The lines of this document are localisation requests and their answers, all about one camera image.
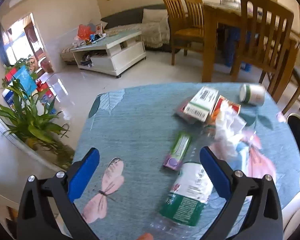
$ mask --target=silver bolt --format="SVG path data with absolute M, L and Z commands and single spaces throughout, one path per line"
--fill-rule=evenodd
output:
M 57 178 L 61 179 L 65 176 L 65 172 L 64 171 L 58 171 L 56 176 L 57 176 Z
M 32 181 L 34 181 L 34 179 L 35 179 L 35 176 L 34 176 L 34 175 L 31 175 L 31 176 L 29 176 L 28 181 L 29 181 L 29 182 L 32 182 Z
M 272 180 L 272 177 L 271 177 L 269 174 L 267 174 L 267 175 L 266 175 L 266 180 L 267 180 L 267 181 L 271 181 L 271 180 Z
M 238 178 L 241 178 L 243 176 L 243 172 L 242 171 L 239 171 L 239 170 L 236 170 L 234 172 L 234 174 L 238 177 Z

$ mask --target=white coffee table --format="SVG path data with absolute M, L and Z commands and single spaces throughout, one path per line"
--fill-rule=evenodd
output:
M 85 53 L 104 50 L 104 56 L 91 56 L 92 64 L 81 65 Z M 146 58 L 141 31 L 124 31 L 114 36 L 106 37 L 95 44 L 71 49 L 77 65 L 81 69 L 102 72 L 121 77 L 121 73 L 138 61 Z

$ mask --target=floor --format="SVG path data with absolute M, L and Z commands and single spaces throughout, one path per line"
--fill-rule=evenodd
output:
M 69 138 L 63 137 L 63 142 L 76 149 L 85 120 L 98 94 L 148 84 L 201 82 L 201 57 L 201 54 L 194 52 L 188 52 L 188 56 L 184 57 L 181 50 L 176 54 L 175 65 L 171 66 L 170 53 L 147 51 L 146 60 L 125 71 L 119 79 L 102 73 L 80 70 L 76 66 L 67 66 L 61 73 L 48 77 L 47 83 L 57 95 L 56 108 L 63 111 L 63 118 L 59 118 L 57 122 L 61 125 L 64 123 L 70 125 L 70 131 L 67 133 Z M 222 65 L 221 57 L 217 58 L 219 63 L 215 64 L 212 81 L 229 82 L 230 68 Z M 254 67 L 251 73 L 241 71 L 238 82 L 257 83 L 260 74 L 261 71 Z M 286 106 L 295 90 L 293 84 L 288 85 L 278 103 L 280 110 Z M 292 112 L 298 113 L 299 106 L 299 103 L 295 103 L 286 116 Z

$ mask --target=green and white label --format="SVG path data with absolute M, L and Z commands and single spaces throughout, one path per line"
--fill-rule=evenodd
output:
M 160 214 L 171 220 L 196 226 L 213 185 L 199 163 L 184 163 Z

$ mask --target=plastic bottle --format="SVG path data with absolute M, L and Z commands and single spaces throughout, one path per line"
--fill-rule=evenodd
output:
M 149 233 L 154 239 L 183 239 L 193 234 L 213 189 L 200 163 L 200 150 L 210 142 L 209 136 L 200 135 L 189 147 L 178 178 L 150 224 Z

